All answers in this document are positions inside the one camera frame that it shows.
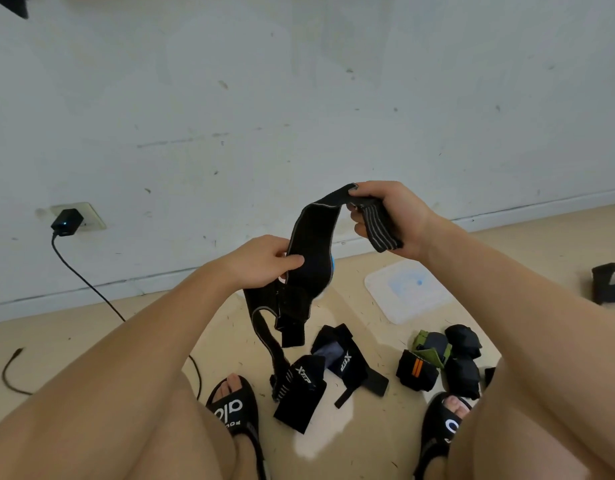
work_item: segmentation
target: white wall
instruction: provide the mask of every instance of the white wall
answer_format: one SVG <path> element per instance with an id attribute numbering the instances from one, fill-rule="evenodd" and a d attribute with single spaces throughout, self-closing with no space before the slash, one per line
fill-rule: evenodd
<path id="1" fill-rule="evenodd" d="M 58 241 L 108 283 L 287 235 L 354 180 L 453 218 L 615 189 L 615 0 L 28 5 L 0 7 L 0 303 L 82 287 L 59 203 L 108 225 Z"/>

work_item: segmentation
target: forearm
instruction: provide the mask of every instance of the forearm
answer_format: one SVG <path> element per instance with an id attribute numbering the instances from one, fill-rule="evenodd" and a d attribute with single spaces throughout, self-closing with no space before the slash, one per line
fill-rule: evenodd
<path id="1" fill-rule="evenodd" d="M 9 455 L 0 455 L 1 476 L 106 477 L 104 465 L 132 461 L 123 445 L 147 440 L 185 358 L 232 288 L 210 263 L 72 362 L 0 423 L 0 451 Z M 92 444 L 104 446 L 87 451 Z"/>
<path id="2" fill-rule="evenodd" d="M 422 262 L 506 363 L 578 435 L 615 458 L 615 315 L 435 217 Z"/>

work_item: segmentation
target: baseboard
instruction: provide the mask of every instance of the baseboard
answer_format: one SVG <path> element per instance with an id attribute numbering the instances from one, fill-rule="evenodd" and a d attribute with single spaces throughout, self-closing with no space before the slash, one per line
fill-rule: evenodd
<path id="1" fill-rule="evenodd" d="M 469 232 L 526 222 L 544 217 L 568 214 L 578 210 L 594 209 L 615 204 L 615 190 L 590 195 L 537 203 L 514 209 L 500 210 L 472 217 L 463 217 L 454 222 Z M 344 236 L 332 244 L 335 259 L 369 253 L 372 246 L 361 237 Z M 172 289 L 194 271 L 182 269 L 171 273 L 142 276 L 130 280 L 98 285 L 97 289 L 108 299 L 129 298 L 157 291 Z M 0 322 L 30 315 L 55 312 L 66 308 L 100 303 L 100 298 L 88 288 L 35 296 L 0 303 Z"/>

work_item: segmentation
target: electrical outlet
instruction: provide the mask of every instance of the electrical outlet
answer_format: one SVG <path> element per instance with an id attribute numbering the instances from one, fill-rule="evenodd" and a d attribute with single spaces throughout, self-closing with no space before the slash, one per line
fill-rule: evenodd
<path id="1" fill-rule="evenodd" d="M 77 232 L 107 229 L 105 223 L 88 202 L 64 203 L 62 205 L 53 205 L 49 209 L 55 216 L 59 215 L 64 209 L 77 209 L 83 216 L 83 222 Z"/>

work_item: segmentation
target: black sandal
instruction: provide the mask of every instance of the black sandal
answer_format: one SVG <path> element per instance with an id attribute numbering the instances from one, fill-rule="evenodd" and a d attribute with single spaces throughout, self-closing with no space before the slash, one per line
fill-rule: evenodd
<path id="1" fill-rule="evenodd" d="M 424 425 L 421 428 L 421 454 L 415 469 L 415 480 L 423 480 L 425 468 L 433 458 L 447 456 L 450 451 L 450 443 L 461 425 L 461 418 L 443 404 L 443 401 L 451 395 L 455 394 L 440 392 L 435 395 L 425 411 Z M 459 399 L 469 410 L 472 409 L 462 397 Z"/>
<path id="2" fill-rule="evenodd" d="M 250 438 L 256 452 L 256 471 L 259 480 L 268 480 L 263 450 L 261 450 L 261 443 L 259 442 L 259 408 L 256 405 L 256 396 L 250 383 L 241 376 L 239 378 L 241 379 L 241 388 L 238 391 L 231 392 L 212 403 L 216 391 L 227 379 L 218 383 L 209 393 L 205 406 L 225 423 L 230 435 L 247 435 Z"/>

